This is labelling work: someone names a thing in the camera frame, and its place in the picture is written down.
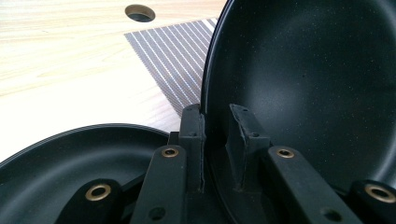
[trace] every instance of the wood grain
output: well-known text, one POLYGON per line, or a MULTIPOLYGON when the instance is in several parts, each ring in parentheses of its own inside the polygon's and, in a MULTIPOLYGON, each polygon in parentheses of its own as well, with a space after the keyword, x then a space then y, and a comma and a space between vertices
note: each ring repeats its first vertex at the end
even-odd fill
POLYGON ((166 132, 180 119, 124 34, 218 17, 225 0, 0 3, 0 161, 56 133, 98 123, 166 132), (152 22, 130 20, 131 4, 152 22))

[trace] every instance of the non-stick coating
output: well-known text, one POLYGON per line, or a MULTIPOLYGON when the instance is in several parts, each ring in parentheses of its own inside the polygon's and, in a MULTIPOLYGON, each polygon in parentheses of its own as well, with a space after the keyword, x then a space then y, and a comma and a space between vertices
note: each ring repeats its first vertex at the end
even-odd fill
POLYGON ((395 84, 395 1, 229 1, 205 65, 207 145, 243 105, 336 188, 396 187, 395 84))
POLYGON ((136 125, 97 125, 55 135, 0 164, 0 223, 54 223, 84 184, 121 185, 144 174, 167 134, 136 125))

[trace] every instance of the brass insert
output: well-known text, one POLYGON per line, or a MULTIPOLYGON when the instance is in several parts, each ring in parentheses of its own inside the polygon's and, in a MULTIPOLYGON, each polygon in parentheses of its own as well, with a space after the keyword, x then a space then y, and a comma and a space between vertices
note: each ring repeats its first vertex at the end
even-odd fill
POLYGON ((276 154, 277 154, 278 156, 280 156, 280 157, 287 158, 287 159, 293 158, 293 157, 294 157, 294 153, 293 153, 292 151, 290 151, 290 150, 288 150, 288 149, 284 149, 284 148, 279 149, 279 150, 276 152, 276 154))
POLYGON ((382 188, 378 185, 366 185, 364 188, 366 192, 373 198, 383 203, 396 203, 396 196, 387 189, 382 188))
POLYGON ((166 148, 162 152, 163 157, 172 158, 178 155, 178 150, 174 148, 166 148))
POLYGON ((111 187, 107 184, 98 184, 95 186, 92 186, 87 193, 85 193, 85 198, 88 201, 101 201, 105 197, 107 197, 111 192, 111 187))

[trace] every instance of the black plastic part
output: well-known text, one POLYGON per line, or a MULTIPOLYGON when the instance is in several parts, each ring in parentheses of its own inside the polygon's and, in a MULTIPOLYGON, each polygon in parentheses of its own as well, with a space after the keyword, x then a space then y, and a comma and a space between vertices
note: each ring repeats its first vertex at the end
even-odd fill
POLYGON ((218 198, 215 181, 204 161, 205 190, 187 193, 187 222, 189 224, 230 223, 218 198))
POLYGON ((270 136, 245 107, 230 105, 229 135, 226 149, 236 189, 261 190, 257 172, 259 160, 270 147, 270 136))
POLYGON ((170 132, 168 145, 178 145, 178 132, 170 132))
POLYGON ((54 223, 86 183, 125 185, 143 175, 168 134, 137 125, 106 124, 43 140, 0 163, 0 223, 54 223))
POLYGON ((394 18, 391 0, 228 1, 205 64, 206 144, 225 145, 229 104, 242 105, 344 193, 396 187, 394 18))
POLYGON ((124 197, 122 190, 114 180, 97 179, 82 186, 64 207, 64 210, 56 220, 56 224, 107 224, 120 222, 124 209, 124 197), (90 193, 93 196, 103 195, 104 198, 97 201, 87 199, 86 194, 92 187, 106 185, 109 187, 108 195, 104 192, 90 193))
POLYGON ((229 111, 226 146, 207 151, 211 179, 232 223, 269 223, 262 207, 259 164, 270 138, 247 108, 230 105, 229 111))
POLYGON ((291 223, 361 223, 297 150, 271 147, 265 164, 291 223))
POLYGON ((199 105, 183 109, 178 143, 188 154, 188 191, 202 191, 204 187, 204 128, 199 105))
POLYGON ((122 197, 125 200, 124 210, 122 213, 122 224, 128 223, 131 219, 131 215, 134 211, 134 206, 136 205, 137 197, 142 189, 143 180, 145 179, 146 173, 134 178, 129 183, 122 186, 122 197))
POLYGON ((186 174, 182 147, 155 150, 130 223, 185 223, 186 174))
POLYGON ((346 200, 364 223, 396 223, 396 189, 394 188, 372 180, 356 181, 346 200), (369 190, 379 200, 370 195, 369 190))

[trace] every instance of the light wood surface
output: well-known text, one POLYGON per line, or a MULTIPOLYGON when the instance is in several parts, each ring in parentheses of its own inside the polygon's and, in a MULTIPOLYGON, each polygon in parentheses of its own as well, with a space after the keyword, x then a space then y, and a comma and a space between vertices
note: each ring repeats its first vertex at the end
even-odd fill
POLYGON ((124 34, 218 17, 225 0, 0 2, 0 161, 99 123, 177 131, 180 118, 124 34), (131 4, 152 22, 130 20, 131 4))

